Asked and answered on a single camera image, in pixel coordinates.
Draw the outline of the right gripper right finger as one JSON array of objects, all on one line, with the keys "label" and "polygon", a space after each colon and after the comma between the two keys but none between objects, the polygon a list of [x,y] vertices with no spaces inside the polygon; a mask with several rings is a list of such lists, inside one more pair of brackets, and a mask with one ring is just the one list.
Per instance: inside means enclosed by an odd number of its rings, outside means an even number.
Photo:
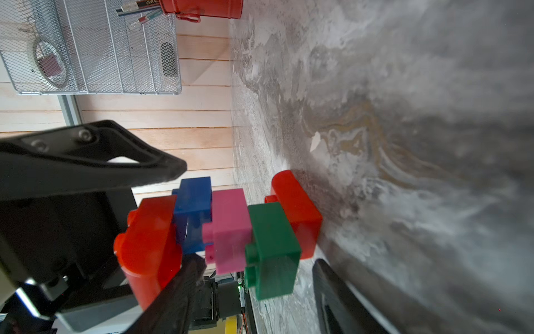
[{"label": "right gripper right finger", "polygon": [[322,333],[387,332],[325,260],[315,261],[312,275]]}]

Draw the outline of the small red curved brick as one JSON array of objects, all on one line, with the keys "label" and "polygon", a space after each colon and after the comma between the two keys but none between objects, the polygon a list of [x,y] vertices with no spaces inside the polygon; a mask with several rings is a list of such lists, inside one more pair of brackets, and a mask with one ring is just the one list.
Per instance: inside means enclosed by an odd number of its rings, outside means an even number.
[{"label": "small red curved brick", "polygon": [[271,181],[271,194],[265,203],[279,203],[302,249],[302,260],[315,252],[323,217],[292,171],[277,173]]}]

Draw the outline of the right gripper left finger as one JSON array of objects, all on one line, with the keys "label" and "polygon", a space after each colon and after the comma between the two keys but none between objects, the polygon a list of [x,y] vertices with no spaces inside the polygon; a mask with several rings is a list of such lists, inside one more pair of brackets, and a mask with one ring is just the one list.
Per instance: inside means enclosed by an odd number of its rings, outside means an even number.
[{"label": "right gripper left finger", "polygon": [[177,275],[125,333],[188,333],[206,268],[202,257],[184,256]]}]

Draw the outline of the red lego brick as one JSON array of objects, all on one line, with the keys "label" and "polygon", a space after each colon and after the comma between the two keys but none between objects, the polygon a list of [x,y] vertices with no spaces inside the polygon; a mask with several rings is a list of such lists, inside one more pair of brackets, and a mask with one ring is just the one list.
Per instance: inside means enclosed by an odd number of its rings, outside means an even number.
[{"label": "red lego brick", "polygon": [[142,310],[164,290],[182,265],[182,247],[172,222],[177,197],[145,198],[130,211],[127,229],[113,250]]}]

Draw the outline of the green lego brick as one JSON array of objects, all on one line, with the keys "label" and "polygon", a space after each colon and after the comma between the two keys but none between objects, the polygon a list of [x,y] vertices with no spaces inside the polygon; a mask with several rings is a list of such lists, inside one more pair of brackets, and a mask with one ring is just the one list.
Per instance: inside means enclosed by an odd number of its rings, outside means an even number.
[{"label": "green lego brick", "polygon": [[279,203],[248,206],[253,240],[246,245],[246,286],[264,301],[293,293],[302,253]]}]

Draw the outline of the blue lego brick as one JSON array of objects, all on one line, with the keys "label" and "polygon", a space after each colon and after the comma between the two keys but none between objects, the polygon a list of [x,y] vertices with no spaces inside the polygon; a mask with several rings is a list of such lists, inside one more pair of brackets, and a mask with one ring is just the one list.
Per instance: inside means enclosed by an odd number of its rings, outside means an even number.
[{"label": "blue lego brick", "polygon": [[205,250],[202,226],[211,223],[211,178],[187,178],[172,190],[176,196],[172,222],[177,230],[177,243],[184,255]]}]

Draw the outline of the pink lego brick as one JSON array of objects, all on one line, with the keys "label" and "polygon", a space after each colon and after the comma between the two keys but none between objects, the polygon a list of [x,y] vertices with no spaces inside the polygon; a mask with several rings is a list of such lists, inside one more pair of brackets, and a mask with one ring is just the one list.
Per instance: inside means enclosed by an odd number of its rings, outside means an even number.
[{"label": "pink lego brick", "polygon": [[218,275],[246,268],[246,246],[252,242],[253,227],[243,189],[214,191],[211,222],[202,225],[205,260]]}]

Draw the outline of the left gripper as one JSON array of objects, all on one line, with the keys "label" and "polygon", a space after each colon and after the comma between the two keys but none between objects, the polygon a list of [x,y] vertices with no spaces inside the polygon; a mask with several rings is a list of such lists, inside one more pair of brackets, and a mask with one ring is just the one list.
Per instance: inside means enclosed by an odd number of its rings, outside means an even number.
[{"label": "left gripper", "polygon": [[80,333],[136,307],[113,251],[136,201],[109,190],[186,170],[110,120],[2,139],[1,269],[15,291],[1,332],[53,333],[59,321]]}]

